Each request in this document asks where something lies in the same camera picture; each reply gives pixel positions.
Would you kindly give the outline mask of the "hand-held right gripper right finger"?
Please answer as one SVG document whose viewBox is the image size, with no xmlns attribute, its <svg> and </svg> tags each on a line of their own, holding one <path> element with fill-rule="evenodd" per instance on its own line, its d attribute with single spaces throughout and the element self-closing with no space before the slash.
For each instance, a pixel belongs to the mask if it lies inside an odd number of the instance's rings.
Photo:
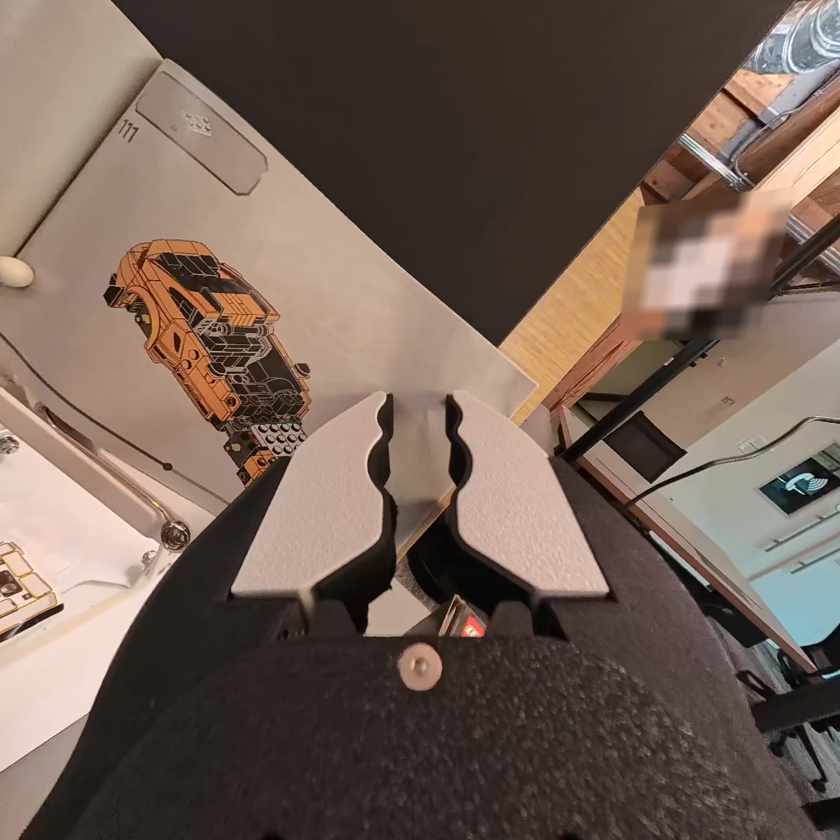
<svg viewBox="0 0 840 840">
<path fill-rule="evenodd" d="M 610 587 L 546 452 L 465 390 L 446 396 L 447 525 L 455 543 L 529 601 L 601 600 Z"/>
</svg>

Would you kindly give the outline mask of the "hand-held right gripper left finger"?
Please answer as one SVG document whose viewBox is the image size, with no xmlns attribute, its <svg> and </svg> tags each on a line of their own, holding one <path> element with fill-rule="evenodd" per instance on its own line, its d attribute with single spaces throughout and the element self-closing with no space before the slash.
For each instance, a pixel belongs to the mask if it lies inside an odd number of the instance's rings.
<svg viewBox="0 0 840 840">
<path fill-rule="evenodd" d="M 235 597 L 369 603 L 396 567 L 393 398 L 374 392 L 292 456 L 234 579 Z"/>
</svg>

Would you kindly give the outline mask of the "black lego box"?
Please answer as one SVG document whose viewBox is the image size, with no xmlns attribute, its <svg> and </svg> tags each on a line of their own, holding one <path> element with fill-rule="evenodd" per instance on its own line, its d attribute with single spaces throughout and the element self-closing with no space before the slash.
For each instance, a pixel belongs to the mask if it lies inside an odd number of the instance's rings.
<svg viewBox="0 0 840 840">
<path fill-rule="evenodd" d="M 460 595 L 454 595 L 445 608 L 437 636 L 481 638 L 486 631 L 480 612 Z"/>
</svg>

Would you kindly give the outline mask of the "wooden background desk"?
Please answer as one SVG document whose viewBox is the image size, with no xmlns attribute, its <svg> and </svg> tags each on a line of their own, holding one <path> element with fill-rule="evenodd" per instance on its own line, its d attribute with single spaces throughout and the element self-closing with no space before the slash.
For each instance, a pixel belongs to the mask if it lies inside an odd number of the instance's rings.
<svg viewBox="0 0 840 840">
<path fill-rule="evenodd" d="M 584 453 L 577 465 L 617 499 L 620 506 L 648 488 L 648 483 L 605 443 L 596 444 Z M 795 642 L 736 564 L 667 497 L 656 493 L 626 512 L 762 630 L 791 661 L 807 674 L 816 672 L 802 646 Z"/>
</svg>

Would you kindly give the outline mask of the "black under-desk box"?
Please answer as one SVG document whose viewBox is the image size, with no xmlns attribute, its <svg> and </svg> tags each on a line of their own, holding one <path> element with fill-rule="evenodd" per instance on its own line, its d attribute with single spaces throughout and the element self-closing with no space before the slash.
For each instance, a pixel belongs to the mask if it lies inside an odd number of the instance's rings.
<svg viewBox="0 0 840 840">
<path fill-rule="evenodd" d="M 686 455 L 686 450 L 653 424 L 643 411 L 636 412 L 606 435 L 604 443 L 650 484 Z"/>
</svg>

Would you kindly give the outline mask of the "wooden pillar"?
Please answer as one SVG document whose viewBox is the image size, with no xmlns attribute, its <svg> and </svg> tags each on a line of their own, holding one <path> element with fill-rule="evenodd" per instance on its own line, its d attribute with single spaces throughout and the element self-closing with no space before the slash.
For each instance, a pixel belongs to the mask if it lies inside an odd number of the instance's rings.
<svg viewBox="0 0 840 840">
<path fill-rule="evenodd" d="M 686 134 L 718 163 L 745 175 L 747 165 L 737 164 L 736 157 L 779 116 L 774 104 L 794 79 L 794 74 L 737 70 Z M 617 320 L 605 319 L 607 314 L 617 315 L 620 270 L 627 267 L 638 210 L 679 200 L 698 191 L 700 183 L 724 180 L 675 143 L 553 284 L 545 307 L 549 322 L 540 328 L 549 346 L 538 351 L 539 373 L 546 380 L 537 394 L 543 405 L 551 410 L 555 404 L 576 402 L 574 393 L 590 388 L 599 366 L 609 371 L 634 349 L 616 337 Z"/>
</svg>

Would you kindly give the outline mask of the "black metal pole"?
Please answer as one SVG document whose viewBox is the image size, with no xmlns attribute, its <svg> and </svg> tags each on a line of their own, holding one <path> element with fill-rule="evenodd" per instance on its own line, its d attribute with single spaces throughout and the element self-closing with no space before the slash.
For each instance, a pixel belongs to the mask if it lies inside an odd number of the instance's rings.
<svg viewBox="0 0 840 840">
<path fill-rule="evenodd" d="M 785 259 L 783 259 L 773 275 L 767 301 L 771 301 L 781 294 L 793 279 L 803 269 L 810 266 L 838 240 L 839 216 L 834 216 L 813 236 L 798 245 Z M 555 454 L 571 463 L 580 459 L 596 444 L 622 426 L 642 405 L 667 384 L 676 379 L 693 363 L 707 355 L 718 343 L 719 339 L 692 340 L 679 350 L 671 360 L 661 365 L 644 380 L 637 388 L 625 396 L 603 419 L 590 427 L 580 438 L 563 448 L 555 449 Z"/>
</svg>

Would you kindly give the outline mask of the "black monitor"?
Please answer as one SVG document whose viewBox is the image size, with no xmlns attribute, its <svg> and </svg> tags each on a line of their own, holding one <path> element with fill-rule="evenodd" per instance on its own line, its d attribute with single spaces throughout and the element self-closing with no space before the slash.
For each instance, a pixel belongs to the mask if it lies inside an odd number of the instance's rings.
<svg viewBox="0 0 840 840">
<path fill-rule="evenodd" d="M 839 489 L 839 443 L 833 442 L 758 488 L 777 512 L 791 517 Z"/>
</svg>

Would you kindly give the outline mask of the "sticker sheet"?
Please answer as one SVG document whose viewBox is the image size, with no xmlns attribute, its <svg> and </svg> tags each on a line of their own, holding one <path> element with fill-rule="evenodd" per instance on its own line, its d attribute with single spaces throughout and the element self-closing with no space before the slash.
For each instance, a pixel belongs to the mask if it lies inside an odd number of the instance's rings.
<svg viewBox="0 0 840 840">
<path fill-rule="evenodd" d="M 61 613 L 64 604 L 13 542 L 1 543 L 1 642 Z"/>
</svg>

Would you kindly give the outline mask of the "black office chair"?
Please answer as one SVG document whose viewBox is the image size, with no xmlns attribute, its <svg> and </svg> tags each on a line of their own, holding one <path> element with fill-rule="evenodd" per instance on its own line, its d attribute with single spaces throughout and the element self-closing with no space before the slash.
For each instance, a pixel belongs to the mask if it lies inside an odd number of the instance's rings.
<svg viewBox="0 0 840 840">
<path fill-rule="evenodd" d="M 822 641 L 803 648 L 812 664 L 807 671 L 785 651 L 779 650 L 777 661 L 789 691 L 780 694 L 762 682 L 753 672 L 741 670 L 736 677 L 760 698 L 753 716 L 762 732 L 776 732 L 771 752 L 780 756 L 790 737 L 799 739 L 815 766 L 817 776 L 811 780 L 813 790 L 826 792 L 828 778 L 806 728 L 815 732 L 838 730 L 839 718 L 839 628 Z"/>
</svg>

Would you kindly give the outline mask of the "silver ventilation duct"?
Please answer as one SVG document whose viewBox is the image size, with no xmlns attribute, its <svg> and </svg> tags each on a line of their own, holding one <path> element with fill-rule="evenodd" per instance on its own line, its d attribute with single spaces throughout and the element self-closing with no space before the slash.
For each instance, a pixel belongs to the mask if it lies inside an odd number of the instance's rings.
<svg viewBox="0 0 840 840">
<path fill-rule="evenodd" d="M 796 2 L 755 47 L 742 68 L 758 76 L 792 77 L 792 84 L 759 114 L 780 123 L 820 96 L 838 72 L 839 2 Z"/>
</svg>

